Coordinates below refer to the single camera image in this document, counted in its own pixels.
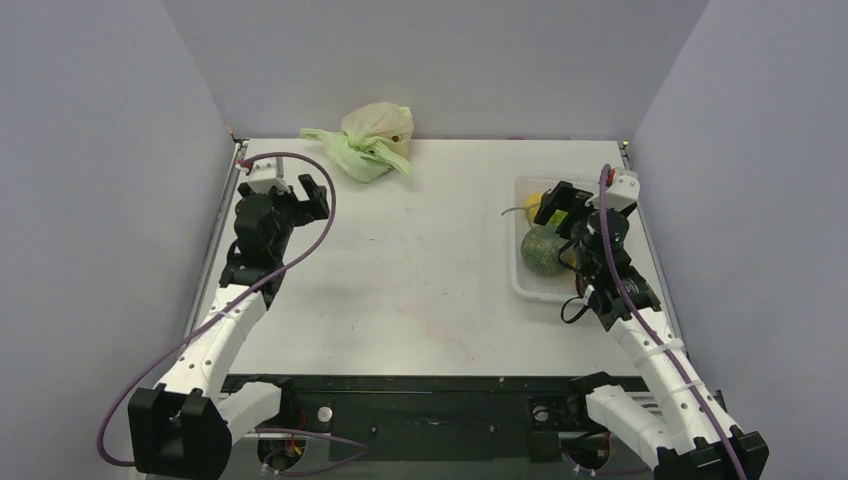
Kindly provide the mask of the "light green plastic bag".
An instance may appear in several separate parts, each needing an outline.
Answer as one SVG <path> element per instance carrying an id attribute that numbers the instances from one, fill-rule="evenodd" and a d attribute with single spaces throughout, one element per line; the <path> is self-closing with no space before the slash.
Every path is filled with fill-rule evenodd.
<path id="1" fill-rule="evenodd" d="M 299 137 L 321 143 L 325 155 L 347 175 L 370 183 L 392 170 L 412 174 L 409 155 L 413 132 L 410 108 L 378 102 L 346 115 L 338 131 L 302 128 Z"/>

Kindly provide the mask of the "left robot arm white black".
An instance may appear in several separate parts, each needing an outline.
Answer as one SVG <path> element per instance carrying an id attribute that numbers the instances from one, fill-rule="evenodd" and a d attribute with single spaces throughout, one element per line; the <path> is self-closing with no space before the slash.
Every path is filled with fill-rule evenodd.
<path id="1" fill-rule="evenodd" d="M 291 427 L 298 402 L 280 381 L 250 381 L 235 393 L 222 389 L 249 333 L 269 311 L 285 273 L 305 260 L 284 258 L 293 231 L 316 221 L 330 228 L 335 186 L 298 177 L 306 196 L 284 181 L 245 182 L 234 207 L 235 238 L 202 324 L 178 346 L 169 370 L 128 402 L 134 467 L 144 474 L 217 479 L 233 446 L 261 423 Z"/>

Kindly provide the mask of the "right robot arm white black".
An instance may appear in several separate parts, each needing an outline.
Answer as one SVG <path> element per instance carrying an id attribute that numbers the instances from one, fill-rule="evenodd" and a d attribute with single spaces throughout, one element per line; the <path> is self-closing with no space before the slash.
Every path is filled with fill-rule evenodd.
<path id="1" fill-rule="evenodd" d="M 593 194 L 561 181 L 541 196 L 535 224 L 565 214 L 556 233 L 572 253 L 578 297 L 619 344 L 645 383 L 656 409 L 628 395 L 600 372 L 572 381 L 566 418 L 597 424 L 636 453 L 656 479 L 758 479 L 769 449 L 726 412 L 689 361 L 659 297 L 638 272 L 624 241 L 635 194 L 604 180 Z"/>

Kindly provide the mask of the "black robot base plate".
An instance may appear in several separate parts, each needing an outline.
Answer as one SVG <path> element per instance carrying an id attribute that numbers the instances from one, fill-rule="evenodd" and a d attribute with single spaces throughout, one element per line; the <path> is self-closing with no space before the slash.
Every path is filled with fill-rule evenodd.
<path id="1" fill-rule="evenodd" d="M 223 393 L 253 382 L 283 388 L 280 414 L 261 427 L 259 458 L 292 472 L 362 461 L 577 460 L 598 467 L 624 451 L 590 420 L 569 376 L 316 376 L 230 374 Z M 282 452 L 274 454 L 277 449 Z"/>

